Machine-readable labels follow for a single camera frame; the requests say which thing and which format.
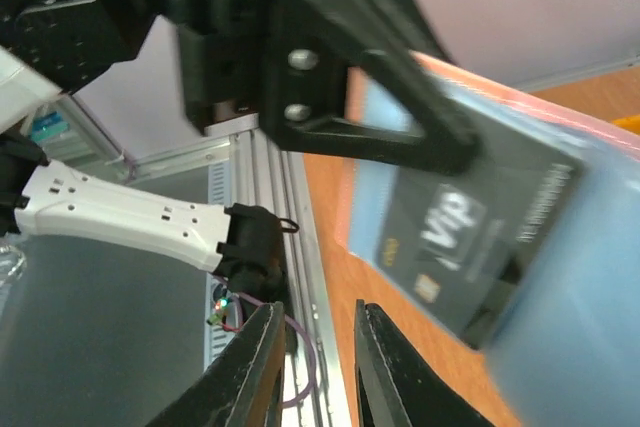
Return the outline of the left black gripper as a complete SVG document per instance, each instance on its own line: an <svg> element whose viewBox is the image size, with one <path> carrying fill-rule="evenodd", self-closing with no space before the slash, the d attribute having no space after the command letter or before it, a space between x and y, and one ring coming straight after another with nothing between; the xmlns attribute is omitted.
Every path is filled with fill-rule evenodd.
<svg viewBox="0 0 640 427"><path fill-rule="evenodd" d="M199 132L219 122L218 103L256 104L269 36L259 126L281 149L445 175L481 153L471 118L413 54L434 44L414 0L164 0L164 8L177 29L184 115ZM362 124L353 108L367 80L409 112L412 130Z"/></svg>

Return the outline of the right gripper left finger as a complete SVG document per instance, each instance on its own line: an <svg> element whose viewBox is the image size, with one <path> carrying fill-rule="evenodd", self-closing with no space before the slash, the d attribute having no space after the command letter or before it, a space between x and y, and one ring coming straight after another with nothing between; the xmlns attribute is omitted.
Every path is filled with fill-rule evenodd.
<svg viewBox="0 0 640 427"><path fill-rule="evenodd" d="M264 304L203 375L147 426L279 426L284 360L284 307Z"/></svg>

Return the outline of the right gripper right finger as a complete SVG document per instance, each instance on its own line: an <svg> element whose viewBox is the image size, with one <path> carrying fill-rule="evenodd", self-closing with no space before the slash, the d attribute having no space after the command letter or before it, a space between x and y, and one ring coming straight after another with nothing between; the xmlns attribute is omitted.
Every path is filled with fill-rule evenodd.
<svg viewBox="0 0 640 427"><path fill-rule="evenodd" d="M354 342L361 426L492 425L435 373L379 305L356 302Z"/></svg>

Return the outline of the black credit card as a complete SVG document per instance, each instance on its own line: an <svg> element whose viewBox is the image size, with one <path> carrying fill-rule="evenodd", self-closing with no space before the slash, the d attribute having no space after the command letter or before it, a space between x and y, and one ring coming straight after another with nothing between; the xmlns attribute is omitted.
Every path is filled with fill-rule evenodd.
<svg viewBox="0 0 640 427"><path fill-rule="evenodd" d="M479 95L454 98L480 135L480 153L457 176L397 171L373 261L478 349L579 184L584 144Z"/></svg>

